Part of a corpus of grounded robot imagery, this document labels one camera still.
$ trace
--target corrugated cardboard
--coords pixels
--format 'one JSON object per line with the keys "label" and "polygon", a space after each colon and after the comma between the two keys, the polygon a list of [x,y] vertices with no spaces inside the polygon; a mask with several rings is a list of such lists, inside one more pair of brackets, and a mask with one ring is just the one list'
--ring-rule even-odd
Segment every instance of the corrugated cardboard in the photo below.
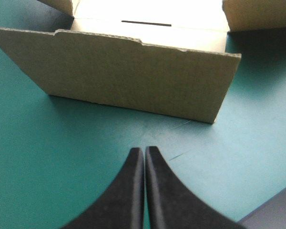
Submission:
{"label": "corrugated cardboard", "polygon": [[[167,21],[170,11],[163,21],[119,13],[106,20],[87,16],[94,1],[43,2],[75,17],[73,31],[0,28],[0,47],[46,93],[214,122],[241,58],[224,52],[223,11],[183,26]],[[171,26],[122,22],[139,19]]]}
{"label": "corrugated cardboard", "polygon": [[223,0],[231,31],[286,27],[286,0]]}
{"label": "corrugated cardboard", "polygon": [[0,47],[48,94],[208,123],[240,61],[72,31],[0,29]]}

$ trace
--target torn cardboard edge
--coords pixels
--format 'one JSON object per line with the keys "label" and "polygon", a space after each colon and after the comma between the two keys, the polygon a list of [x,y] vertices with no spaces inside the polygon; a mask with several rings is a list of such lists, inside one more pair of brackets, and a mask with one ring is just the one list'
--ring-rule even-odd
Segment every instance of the torn cardboard edge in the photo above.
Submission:
{"label": "torn cardboard edge", "polygon": [[0,47],[48,94],[207,123],[241,58],[68,30],[0,28]]}
{"label": "torn cardboard edge", "polygon": [[128,41],[140,43],[142,46],[154,46],[154,47],[159,47],[159,48],[174,49],[174,50],[179,50],[181,52],[200,52],[200,53],[207,53],[207,54],[212,54],[212,55],[230,56],[230,57],[237,57],[237,58],[241,58],[241,56],[242,56],[240,53],[213,52],[213,51],[204,51],[204,50],[198,50],[198,49],[187,49],[187,48],[178,48],[178,47],[173,47],[173,46],[157,45],[154,43],[144,43],[141,41],[141,39],[138,39],[138,38],[119,36],[119,35],[111,35],[111,34],[105,34],[105,33],[72,31],[72,30],[64,30],[64,29],[58,29],[55,32],[42,32],[42,31],[32,31],[32,30],[19,30],[19,29],[5,28],[5,27],[0,27],[0,30],[1,31],[28,32],[28,33],[35,33],[35,34],[47,34],[47,35],[51,35],[51,36],[55,36],[56,34],[58,34],[60,32],[78,33],[78,34],[85,34],[85,35],[93,35],[93,36],[128,40]]}

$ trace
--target dark gray surface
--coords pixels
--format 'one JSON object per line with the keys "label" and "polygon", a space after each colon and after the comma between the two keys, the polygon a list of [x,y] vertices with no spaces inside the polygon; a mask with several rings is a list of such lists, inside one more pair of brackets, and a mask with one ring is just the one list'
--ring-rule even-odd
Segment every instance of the dark gray surface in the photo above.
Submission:
{"label": "dark gray surface", "polygon": [[286,229],[286,188],[240,223],[248,229]]}

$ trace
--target cardboard box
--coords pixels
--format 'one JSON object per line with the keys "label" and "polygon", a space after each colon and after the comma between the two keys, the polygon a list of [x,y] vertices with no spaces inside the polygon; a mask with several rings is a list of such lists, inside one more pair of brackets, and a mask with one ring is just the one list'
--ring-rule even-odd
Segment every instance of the cardboard box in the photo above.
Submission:
{"label": "cardboard box", "polygon": [[[40,1],[73,16],[71,30],[0,28],[0,47],[46,93],[215,121],[241,59],[225,53],[221,2]],[[233,30],[247,28],[239,1],[224,1]]]}

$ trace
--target teal table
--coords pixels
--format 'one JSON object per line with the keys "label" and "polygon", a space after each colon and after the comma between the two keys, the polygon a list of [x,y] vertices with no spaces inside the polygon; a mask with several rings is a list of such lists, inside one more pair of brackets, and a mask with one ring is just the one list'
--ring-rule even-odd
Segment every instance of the teal table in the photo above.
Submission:
{"label": "teal table", "polygon": [[[0,0],[0,27],[71,23],[34,0]],[[159,146],[177,176],[233,220],[285,188],[286,29],[230,34],[227,51],[243,59],[209,125],[48,96],[0,49],[0,229],[64,225],[106,189],[134,146]]]}

